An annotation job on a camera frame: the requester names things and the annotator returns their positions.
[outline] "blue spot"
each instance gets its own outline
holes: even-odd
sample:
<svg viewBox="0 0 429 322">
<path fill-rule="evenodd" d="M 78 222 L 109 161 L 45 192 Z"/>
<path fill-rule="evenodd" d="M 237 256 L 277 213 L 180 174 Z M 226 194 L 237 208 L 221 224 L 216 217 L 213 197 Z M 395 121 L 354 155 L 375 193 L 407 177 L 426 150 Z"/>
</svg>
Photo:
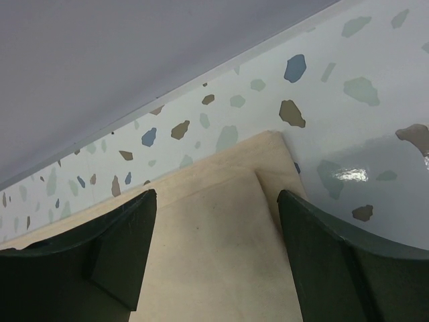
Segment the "blue spot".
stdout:
<svg viewBox="0 0 429 322">
<path fill-rule="evenodd" d="M 147 131 L 141 137 L 141 144 L 144 146 L 152 146 L 156 138 L 156 127 L 153 127 L 150 131 Z"/>
<path fill-rule="evenodd" d="M 131 183 L 131 172 L 128 172 L 126 178 L 125 178 L 125 184 Z"/>
<path fill-rule="evenodd" d="M 85 181 L 83 181 L 83 179 L 79 176 L 78 176 L 78 181 L 79 181 L 81 187 L 84 188 L 85 187 Z"/>
<path fill-rule="evenodd" d="M 286 71 L 284 73 L 284 79 L 291 83 L 296 83 L 300 80 L 302 75 L 307 69 L 306 59 L 303 54 L 295 55 L 288 60 Z"/>
<path fill-rule="evenodd" d="M 294 162 L 294 164 L 295 164 L 295 168 L 296 168 L 296 171 L 298 172 L 298 174 L 301 173 L 300 165 L 296 162 Z"/>
</svg>

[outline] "speckled pattern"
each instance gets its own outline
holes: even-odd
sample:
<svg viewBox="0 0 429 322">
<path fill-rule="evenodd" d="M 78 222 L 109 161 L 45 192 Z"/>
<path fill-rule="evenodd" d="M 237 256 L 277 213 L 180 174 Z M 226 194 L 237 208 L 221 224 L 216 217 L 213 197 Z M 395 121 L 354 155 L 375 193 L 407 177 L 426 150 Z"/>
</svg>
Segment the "speckled pattern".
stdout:
<svg viewBox="0 0 429 322">
<path fill-rule="evenodd" d="M 364 1 L 0 192 L 0 240 L 72 215 L 264 130 L 310 200 L 429 249 L 429 6 Z"/>
</svg>

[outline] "pale green spot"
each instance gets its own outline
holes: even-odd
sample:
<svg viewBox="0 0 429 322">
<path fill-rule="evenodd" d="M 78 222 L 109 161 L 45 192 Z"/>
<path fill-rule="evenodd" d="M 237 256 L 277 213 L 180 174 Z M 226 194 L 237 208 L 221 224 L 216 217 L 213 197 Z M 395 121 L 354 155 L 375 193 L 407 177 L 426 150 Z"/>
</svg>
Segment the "pale green spot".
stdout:
<svg viewBox="0 0 429 322">
<path fill-rule="evenodd" d="M 330 62 L 328 64 L 328 66 L 326 67 L 326 69 L 323 72 L 322 78 L 320 79 L 322 82 L 326 83 L 328 81 L 328 78 L 329 78 L 330 74 L 332 73 L 332 71 L 334 70 L 335 66 L 336 66 L 336 64 L 334 62 Z"/>
<path fill-rule="evenodd" d="M 405 9 L 401 12 L 399 12 L 395 17 L 393 17 L 393 19 L 391 20 L 390 24 L 391 26 L 396 29 L 396 28 L 401 28 L 402 24 L 404 23 L 405 19 L 407 19 L 407 15 L 410 12 L 409 9 Z"/>
<path fill-rule="evenodd" d="M 217 139 L 216 143 L 216 152 L 220 152 L 231 146 L 234 146 L 239 139 L 239 132 L 237 131 L 237 127 L 234 125 L 224 126 L 222 128 L 221 134 Z"/>
<path fill-rule="evenodd" d="M 240 108 L 244 105 L 244 103 L 246 103 L 246 100 L 241 95 L 235 95 L 229 99 L 229 102 L 231 103 L 232 107 Z"/>
<path fill-rule="evenodd" d="M 94 154 L 94 153 L 95 153 L 95 151 L 97 150 L 97 147 L 95 146 L 95 143 L 93 142 L 93 143 L 88 144 L 88 145 L 86 146 L 86 150 L 87 150 L 89 153 Z"/>
<path fill-rule="evenodd" d="M 397 178 L 397 174 L 393 172 L 392 170 L 387 170 L 381 174 L 378 175 L 376 180 L 378 181 L 392 181 Z"/>
<path fill-rule="evenodd" d="M 200 114 L 200 124 L 204 129 L 208 129 L 210 127 L 210 121 L 208 120 L 208 115 L 206 113 Z"/>
<path fill-rule="evenodd" d="M 375 89 L 371 81 L 365 77 L 345 81 L 344 93 L 359 102 L 368 104 L 369 106 L 380 105 L 377 89 Z"/>
<path fill-rule="evenodd" d="M 422 49 L 427 52 L 429 54 L 429 42 L 426 42 L 423 46 Z"/>
<path fill-rule="evenodd" d="M 101 141 L 101 150 L 102 150 L 103 152 L 106 152 L 106 150 L 107 150 L 106 140 L 102 140 L 102 141 Z"/>
<path fill-rule="evenodd" d="M 78 184 L 75 183 L 73 180 L 68 181 L 68 185 L 70 186 L 70 190 L 72 191 L 72 194 L 77 197 L 79 195 L 79 187 Z"/>
<path fill-rule="evenodd" d="M 48 196 L 54 195 L 56 191 L 56 169 L 52 168 L 51 173 L 48 177 L 48 182 L 46 183 L 46 194 Z"/>
<path fill-rule="evenodd" d="M 61 211 L 61 219 L 67 218 L 68 216 L 70 216 L 72 214 L 72 211 L 70 210 L 70 202 L 66 201 L 66 203 L 64 204 L 64 208 Z"/>
<path fill-rule="evenodd" d="M 19 227 L 19 218 L 15 217 L 15 220 L 13 220 L 13 230 L 15 230 L 15 233 L 18 232 L 18 227 Z"/>
<path fill-rule="evenodd" d="M 180 169 L 183 169 L 187 166 L 190 166 L 192 163 L 194 163 L 193 159 L 189 155 L 185 155 L 179 165 Z"/>
<path fill-rule="evenodd" d="M 250 88 L 260 92 L 265 88 L 265 83 L 261 79 L 254 79 L 253 81 L 250 82 Z"/>
<path fill-rule="evenodd" d="M 371 21 L 371 17 L 359 17 L 352 19 L 344 24 L 343 32 L 341 33 L 342 37 L 349 38 L 361 31 L 365 25 Z"/>
<path fill-rule="evenodd" d="M 23 202 L 27 201 L 27 188 L 23 185 L 19 186 L 19 193 L 21 194 L 21 199 Z"/>
<path fill-rule="evenodd" d="M 48 211 L 48 218 L 49 218 L 49 223 L 52 223 L 54 221 L 54 212 L 49 209 Z"/>
<path fill-rule="evenodd" d="M 341 166 L 331 161 L 322 160 L 317 167 L 317 173 L 323 186 L 329 192 L 329 196 L 335 200 L 340 198 L 340 193 L 344 188 L 344 182 L 337 178 Z"/>
</svg>

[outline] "beige fabric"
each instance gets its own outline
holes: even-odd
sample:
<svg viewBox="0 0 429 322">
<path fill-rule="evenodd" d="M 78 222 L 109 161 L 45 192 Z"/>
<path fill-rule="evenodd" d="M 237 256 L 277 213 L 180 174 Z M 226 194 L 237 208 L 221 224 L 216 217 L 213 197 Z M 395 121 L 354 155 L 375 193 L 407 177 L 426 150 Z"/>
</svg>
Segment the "beige fabric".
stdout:
<svg viewBox="0 0 429 322">
<path fill-rule="evenodd" d="M 137 186 L 116 198 L 107 199 L 69 218 L 2 243 L 0 244 L 0 249 L 22 249 L 39 240 L 58 235 L 119 207 L 148 188 L 157 190 L 158 208 L 160 208 L 208 186 L 224 182 L 236 176 L 237 171 L 243 168 L 256 172 L 276 222 L 278 222 L 276 200 L 279 189 L 291 190 L 306 199 L 300 177 L 284 144 L 282 134 L 280 132 L 265 131 L 240 142 L 231 149 L 196 162 L 192 166 L 169 174 L 149 185 Z M 275 188 L 273 188 L 274 184 L 271 184 L 270 181 L 275 182 Z M 174 189 L 179 184 L 185 184 L 186 182 L 192 182 L 191 190 Z"/>
<path fill-rule="evenodd" d="M 187 195 L 193 181 L 177 186 Z M 158 209 L 140 321 L 302 321 L 285 247 L 250 170 Z"/>
</svg>

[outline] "brown spot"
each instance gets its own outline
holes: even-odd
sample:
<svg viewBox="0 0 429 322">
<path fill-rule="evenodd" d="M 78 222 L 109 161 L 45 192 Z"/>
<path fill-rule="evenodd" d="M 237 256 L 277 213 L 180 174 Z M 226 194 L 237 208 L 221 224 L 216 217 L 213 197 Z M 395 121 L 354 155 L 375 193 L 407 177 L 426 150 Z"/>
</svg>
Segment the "brown spot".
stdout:
<svg viewBox="0 0 429 322">
<path fill-rule="evenodd" d="M 185 133 L 188 131 L 188 126 L 189 126 L 190 122 L 188 120 L 186 120 L 185 122 L 176 125 L 173 129 L 172 129 L 172 138 L 180 140 L 184 137 Z"/>
<path fill-rule="evenodd" d="M 210 103 L 212 103 L 215 100 L 215 96 L 213 94 L 207 95 L 202 101 L 201 103 L 204 105 L 208 105 Z"/>
<path fill-rule="evenodd" d="M 119 186 L 118 177 L 114 176 L 112 181 L 112 195 L 118 197 L 121 194 L 121 187 Z"/>
<path fill-rule="evenodd" d="M 89 179 L 89 183 L 94 185 L 97 182 L 97 176 L 93 174 L 93 176 Z"/>
<path fill-rule="evenodd" d="M 162 106 L 160 106 L 160 107 L 158 107 L 157 109 L 154 109 L 152 112 L 150 112 L 151 114 L 154 114 L 154 115 L 158 115 L 159 113 L 161 113 L 161 111 L 162 111 L 162 108 L 164 107 L 164 105 L 162 105 Z"/>
<path fill-rule="evenodd" d="M 373 206 L 366 205 L 364 207 L 356 208 L 351 213 L 353 214 L 353 218 L 357 220 L 368 221 L 373 215 L 373 209 L 374 209 Z"/>
<path fill-rule="evenodd" d="M 399 129 L 395 132 L 400 140 L 409 141 L 419 149 L 423 157 L 429 157 L 429 129 L 422 124 L 413 124 L 406 129 Z"/>
<path fill-rule="evenodd" d="M 293 100 L 282 101 L 279 116 L 283 122 L 292 126 L 306 127 L 306 120 L 302 118 L 299 108 Z"/>
<path fill-rule="evenodd" d="M 122 155 L 122 157 L 123 157 L 126 161 L 131 161 L 132 159 L 134 159 L 134 157 L 133 157 L 133 152 L 128 152 L 128 151 L 119 151 L 119 153 Z"/>
</svg>

